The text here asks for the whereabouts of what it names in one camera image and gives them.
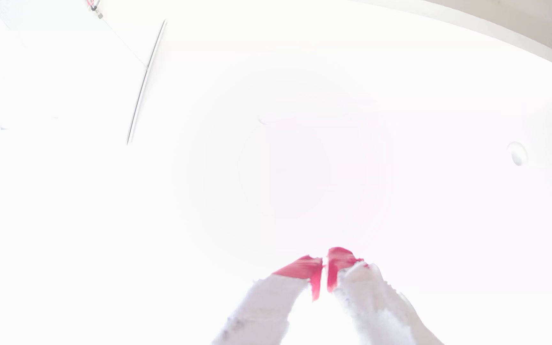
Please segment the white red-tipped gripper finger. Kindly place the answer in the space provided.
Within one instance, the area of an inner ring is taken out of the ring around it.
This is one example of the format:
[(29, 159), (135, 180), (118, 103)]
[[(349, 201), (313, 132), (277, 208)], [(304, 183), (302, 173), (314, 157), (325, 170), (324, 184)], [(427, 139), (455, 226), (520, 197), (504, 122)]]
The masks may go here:
[(352, 319), (361, 344), (443, 344), (376, 264), (343, 247), (327, 252), (327, 290)]
[(323, 259), (305, 255), (253, 283), (211, 344), (281, 344), (302, 293), (320, 296)]

